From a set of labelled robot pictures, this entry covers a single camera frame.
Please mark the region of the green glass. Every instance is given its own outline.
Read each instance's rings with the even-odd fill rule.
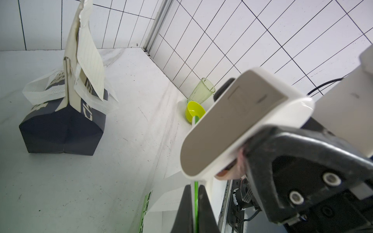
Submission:
[[[214,85],[209,80],[202,78],[186,102],[189,103],[190,101],[194,101],[202,104],[214,92]]]

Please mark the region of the black grid line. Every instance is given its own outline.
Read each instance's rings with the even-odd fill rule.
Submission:
[[[238,4],[238,6],[236,7],[236,9],[233,11],[233,13],[231,14],[231,16],[228,18],[227,22],[225,22],[225,24],[222,26],[222,28],[220,29],[220,31],[216,34],[216,36],[214,37],[213,41],[216,39],[216,37],[219,35],[219,33],[223,30],[224,26],[228,23],[229,19],[232,17],[232,15],[236,12],[237,8],[241,5],[241,2]]]
[[[272,0],[270,0],[270,1],[267,3],[267,5],[263,8],[263,10],[261,10],[261,12],[257,15],[257,17],[259,17],[259,15],[264,11],[264,9],[268,6],[268,4],[271,3],[271,1],[272,1]]]
[[[168,43],[168,42],[167,42],[167,41],[162,37],[162,42],[163,42],[163,41],[165,41],[165,42],[170,46],[170,48],[172,48],[171,45],[170,45],[170,44],[169,44],[169,43]],[[172,53],[175,52],[175,53],[180,57],[180,55],[179,55],[179,54],[178,54],[178,53],[177,53],[173,48],[172,48],[172,50],[173,50]],[[197,78],[199,78],[199,79],[201,80],[201,78],[198,77],[198,75],[197,75],[197,74],[196,74],[192,69],[190,69],[190,70],[191,70],[190,73],[193,72],[193,73],[197,76]]]
[[[112,2],[110,3],[110,10],[109,10],[109,15],[107,16],[106,27],[105,27],[105,33],[104,33],[104,39],[102,40],[102,46],[101,46],[101,48],[104,47],[104,41],[105,41],[105,35],[106,35],[106,29],[107,29],[107,24],[109,23],[109,17],[110,17],[110,11],[112,10],[112,4],[113,4],[113,0],[112,0]]]
[[[287,9],[288,9],[288,8],[289,8],[289,7],[294,3],[294,2],[295,2],[295,0],[292,1],[292,2],[290,3],[290,5],[285,9],[285,11],[286,11],[286,10],[287,10]],[[259,15],[264,11],[264,9],[268,6],[268,4],[263,8],[263,10],[258,14],[257,17],[259,17]],[[280,15],[279,17],[277,17],[277,19],[276,19],[276,20],[275,20],[275,21],[274,21],[274,22],[273,22],[273,23],[272,23],[268,28],[270,28],[270,27],[271,27],[271,26],[272,26],[272,25],[273,25],[273,24],[274,24],[274,23],[275,23],[275,22],[276,22],[276,21],[277,21],[277,20],[278,20],[278,19],[279,19],[279,18],[280,18],[284,13],[285,13],[285,11],[282,12],[281,15]],[[254,19],[254,20],[251,22],[251,24],[246,28],[246,30],[242,33],[242,35],[241,35],[241,36],[236,40],[236,42],[234,42],[234,44],[231,46],[231,48],[228,50],[228,52],[229,52],[229,51],[233,48],[233,46],[234,46],[234,45],[239,41],[239,39],[240,39],[240,38],[245,34],[245,32],[249,29],[249,27],[250,27],[250,26],[255,22],[255,19]],[[264,33],[263,33],[263,34],[262,34],[262,35],[261,35],[261,36],[260,36],[260,37],[255,41],[255,42],[254,42],[254,44],[252,44],[252,46],[255,45],[255,43],[256,43],[256,42],[257,42],[257,41],[258,41],[258,40],[259,40],[259,39],[264,35]],[[249,49],[248,49],[248,50],[247,50],[247,51],[246,51],[246,52],[245,52],[245,53],[244,53],[244,54],[243,54],[243,55],[238,59],[238,61],[239,61],[239,60],[240,60],[240,59],[241,59],[241,58],[242,58],[242,57],[243,57],[243,56],[244,56],[244,55],[249,51]]]
[[[318,93],[322,94],[321,91],[318,91],[318,92],[316,92],[314,95],[312,95],[311,98],[314,97],[315,95],[317,95]]]
[[[144,1],[145,1],[145,0],[142,0],[142,4],[141,4],[141,8],[140,8],[139,14],[140,14],[140,12],[141,12],[142,6],[144,5]],[[134,34],[134,31],[135,31],[136,24],[137,24],[137,21],[138,21],[138,20],[139,20],[139,16],[137,16],[136,23],[135,23],[134,29],[132,30],[131,37],[129,38],[127,48],[129,47],[129,44],[131,43],[131,39],[132,39],[132,36],[133,36],[133,34]]]
[[[214,17],[212,18],[212,20],[210,21],[210,23],[208,24],[208,26],[206,27],[206,30],[208,29],[208,27],[211,25],[211,23],[212,23],[212,21],[214,20],[214,18],[216,17],[216,15],[217,15],[217,13],[220,11],[220,9],[221,9],[221,7],[224,5],[224,3],[225,3],[225,1],[226,0],[224,0],[224,2],[222,3],[222,5],[219,7],[219,9],[217,10],[217,12],[216,12],[216,14],[214,15]],[[195,21],[194,20],[194,22],[203,30],[203,28],[197,23],[197,21]],[[194,46],[194,48],[192,49],[192,51],[190,52],[190,54],[188,55],[188,57],[186,58],[186,60],[184,61],[184,64],[186,64],[188,67],[189,67],[189,65],[186,63],[186,61],[188,60],[188,58],[190,57],[190,55],[193,53],[193,51],[194,51],[194,49],[196,48],[196,46],[197,46],[197,44],[199,43],[199,41],[202,39],[202,37],[203,37],[203,35],[204,34],[206,34],[207,35],[207,33],[206,33],[206,30],[203,30],[203,33],[202,33],[202,35],[201,35],[201,37],[200,37],[200,39],[198,40],[198,42],[195,44],[195,46]],[[203,57],[203,55],[206,53],[206,51],[209,49],[209,47],[211,46],[211,44],[207,47],[207,49],[205,50],[205,52],[202,54],[202,56],[200,57],[200,59],[197,61],[197,63],[201,60],[201,58]]]
[[[265,26],[264,26],[264,24],[257,18],[257,20],[263,25],[263,27],[265,28],[265,29],[267,29]],[[272,33],[267,29],[267,32],[273,37],[273,39],[281,46],[281,48],[282,48],[282,45],[277,41],[277,39],[272,35]],[[284,48],[282,48],[285,52],[286,52],[286,54],[291,58],[291,60],[298,66],[298,68],[304,73],[304,75],[310,80],[310,82],[316,87],[316,85],[312,82],[312,80],[307,76],[307,74],[301,69],[301,67],[293,60],[293,58],[288,54],[288,52],[284,49]]]
[[[167,33],[167,31],[168,31],[168,29],[170,28],[170,25],[171,25],[171,23],[172,23],[172,21],[173,21],[173,18],[175,17],[175,15],[176,15],[176,12],[178,11],[178,8],[179,8],[179,6],[180,6],[180,4],[178,5],[178,7],[176,8],[176,11],[175,11],[175,14],[172,16],[172,19],[171,19],[171,21],[170,21],[170,24],[168,25],[168,27],[167,27],[167,30],[166,30],[166,32],[164,33],[164,35],[166,35],[166,33]],[[162,42],[163,42],[163,40],[164,40],[164,38],[163,38],[163,36],[161,36],[162,37],[162,41],[161,41],[161,43],[159,44],[159,47],[161,47],[161,44],[162,44]],[[156,57],[156,55],[157,55],[157,52],[158,52],[158,50],[159,50],[159,47],[158,47],[158,49],[157,49],[157,51],[156,51],[156,53],[154,54],[154,57],[153,57],[153,59]]]
[[[330,2],[328,2],[328,4],[326,4],[319,12],[316,13],[316,15],[314,15],[312,17],[312,19],[310,19],[305,25],[303,25],[303,27],[301,27],[292,37],[290,37],[290,39],[288,39],[284,44],[283,46],[289,42],[289,40],[291,40],[291,38],[293,38],[298,32],[300,32],[309,22],[311,22],[311,20],[313,20],[323,9],[325,9],[325,7],[327,7],[333,0],[331,0]]]
[[[61,0],[61,50],[62,50],[62,4],[63,4],[63,0]]]
[[[27,50],[27,48],[26,48],[26,40],[25,40],[25,31],[23,30],[23,23],[22,23],[21,6],[20,6],[20,4],[19,4],[19,0],[18,0],[18,9],[19,9],[19,17],[21,18],[21,26],[22,26],[23,42],[25,43],[25,50]]]
[[[214,15],[214,17],[212,18],[212,20],[211,20],[211,22],[209,23],[209,25],[207,26],[207,28],[210,26],[210,24],[212,23],[212,21],[214,20],[214,18],[215,18],[215,16],[217,15],[217,13],[219,12],[219,10],[217,10],[217,12],[216,12],[216,14]],[[196,24],[203,30],[203,28],[198,24],[198,22],[197,21],[195,21],[196,22]],[[211,37],[206,33],[206,30],[203,30],[203,33],[204,34],[206,34],[206,36],[208,36],[208,38],[210,39],[210,40],[212,40],[211,39]],[[212,40],[212,43],[214,43],[214,45],[220,50],[220,52],[222,52],[222,54],[224,54],[224,52],[219,48],[219,46],[217,46],[217,44]],[[233,66],[235,66],[234,64],[233,64],[233,62],[231,62],[231,60],[224,54],[224,56],[223,56],[223,58],[224,57],[226,57],[227,59],[228,59],[228,61],[230,62],[230,63],[232,63],[232,65]]]
[[[338,3],[338,5],[342,8],[342,10],[346,13],[346,15],[348,15],[348,17],[351,19],[351,21],[356,25],[356,27],[361,31],[361,33],[365,36],[365,38],[367,38],[367,40],[370,42],[370,43],[372,43],[369,39],[368,39],[368,37],[364,34],[364,32],[360,29],[360,27],[355,23],[355,21],[351,18],[351,16],[346,12],[346,10],[345,9],[343,9],[343,7],[340,5],[340,3],[337,1],[337,0],[335,0],[337,3]]]
[[[115,40],[114,40],[114,44],[113,44],[113,48],[115,47],[115,42],[116,42],[116,38],[118,36],[118,32],[119,32],[119,28],[120,28],[120,23],[122,22],[122,18],[123,18],[123,13],[124,13],[124,8],[126,7],[126,3],[127,3],[127,0],[126,2],[124,3],[124,7],[123,7],[123,11],[122,11],[122,16],[120,17],[120,21],[119,21],[119,25],[118,25],[118,31],[117,31],[117,34],[115,36]]]
[[[163,39],[162,41],[165,41],[165,42],[170,46],[170,48],[172,48],[171,45],[170,45],[170,44],[165,40],[164,37],[162,37],[162,39]],[[177,53],[173,48],[172,48],[172,50],[173,50],[172,53],[176,53],[176,54],[180,57],[180,55],[179,55],[179,54],[178,54],[178,53]],[[189,65],[186,64],[185,61],[184,61],[181,57],[180,57],[180,59],[184,62],[185,65],[187,65],[187,67],[188,67],[189,69],[191,69],[191,68],[189,67]]]
[[[350,44],[352,44],[353,42],[357,41],[360,37],[362,37],[364,35],[361,35],[359,36],[358,38],[356,38],[354,41],[352,41],[351,43],[349,43],[348,45],[346,45],[343,49],[345,49],[347,46],[349,46]],[[307,74],[309,75],[312,71],[316,70],[319,66],[321,66],[322,64],[324,64],[325,62],[327,62],[329,59],[331,59],[332,57],[334,57],[335,55],[337,55],[340,51],[336,52],[333,56],[331,56],[330,58],[326,59],[323,63],[321,63],[320,65],[318,65],[317,67],[315,67],[313,70],[311,70],[310,72],[308,72]]]
[[[125,12],[125,11],[124,11],[124,8],[123,8],[123,10],[117,10],[117,9],[112,8],[111,5],[110,5],[110,7],[107,7],[107,6],[101,6],[101,5],[97,5],[97,4],[94,4],[94,5],[95,5],[95,6],[100,6],[100,7],[106,8],[106,9],[110,9],[110,10],[116,10],[116,11],[119,11],[119,12],[122,12],[122,13],[127,13],[127,14],[130,14],[130,15],[136,15],[136,16],[140,16],[140,17],[147,18],[147,19],[152,19],[152,18],[149,18],[149,17],[146,17],[146,16],[141,16],[140,14],[137,15],[137,14],[133,14],[133,13]]]
[[[355,7],[357,7],[361,2],[359,2],[356,6],[354,6],[350,11],[352,11]],[[343,19],[343,17],[345,17],[346,15],[347,15],[347,14],[345,14],[345,15],[342,16],[339,20],[337,20],[335,23],[333,23],[333,25],[331,25],[328,29],[326,29],[323,33],[321,33],[321,35],[319,35],[316,39],[314,39],[314,40],[313,40],[309,45],[307,45],[306,47],[304,47],[304,48],[303,48],[300,52],[298,52],[298,53],[297,53],[293,58],[295,58],[298,54],[300,54],[303,50],[305,50],[308,46],[310,46],[310,45],[311,45],[315,40],[317,40],[320,36],[322,36],[324,33],[326,33],[326,31],[328,31],[332,26],[334,26],[338,21],[340,21],[341,19]],[[286,62],[286,63],[285,63],[285,64],[284,64],[280,69],[282,69],[282,68],[283,68],[286,64],[288,64],[290,61],[291,61],[291,60],[289,60],[288,62]]]
[[[178,43],[176,44],[176,46],[175,46],[175,49],[178,47],[178,45],[179,45],[179,43],[180,43],[180,41],[181,41],[181,38],[183,38],[183,35],[185,34],[185,32],[187,31],[187,29],[188,29],[188,27],[189,27],[189,24],[190,24],[190,22],[193,20],[193,17],[194,17],[194,15],[195,15],[195,13],[197,12],[197,10],[198,10],[198,8],[200,7],[200,5],[201,5],[201,3],[202,3],[202,1],[200,2],[200,4],[198,5],[198,7],[197,7],[197,9],[195,10],[195,12],[194,12],[194,14],[193,14],[193,16],[191,16],[191,19],[190,19],[190,21],[189,21],[189,23],[188,23],[188,25],[187,25],[187,27],[185,28],[185,30],[184,30],[184,32],[183,32],[183,34],[181,35],[181,37],[180,37],[180,39],[179,39],[179,41],[178,41]],[[167,65],[167,63],[169,62],[169,60],[171,59],[171,57],[172,57],[172,54],[171,54],[171,56],[170,56],[170,58],[168,58],[168,60],[167,60],[167,62],[166,62],[166,64],[164,65],[164,67],[163,67],[163,69],[166,67],[166,65]]]

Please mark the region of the white paper bag handle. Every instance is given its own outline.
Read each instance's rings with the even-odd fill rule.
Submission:
[[[118,99],[116,98],[115,92],[112,89],[109,82],[105,79],[104,89],[106,89],[109,93],[108,100],[101,100],[100,98],[92,95],[86,86],[83,84],[79,74],[82,68],[79,63],[76,64],[75,72],[72,71],[74,74],[74,90],[76,93],[92,108],[96,109],[104,113],[105,115],[109,114],[110,112],[119,108]]]
[[[54,69],[52,72],[29,82],[22,90],[23,95],[33,105],[65,97],[65,84],[53,86],[46,90],[59,72],[63,72],[63,67]]]

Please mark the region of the yellow bowl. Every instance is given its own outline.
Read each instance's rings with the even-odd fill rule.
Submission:
[[[192,123],[192,118],[194,116],[198,116],[201,119],[205,113],[206,111],[199,103],[190,101],[185,110],[185,117],[190,123]]]

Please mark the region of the white paper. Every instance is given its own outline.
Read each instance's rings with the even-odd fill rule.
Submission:
[[[76,57],[98,97],[103,100],[105,79],[104,64],[102,63],[101,56],[96,49],[88,27],[89,17],[92,12],[92,4],[92,0],[85,0],[84,8],[79,15],[80,28]]]

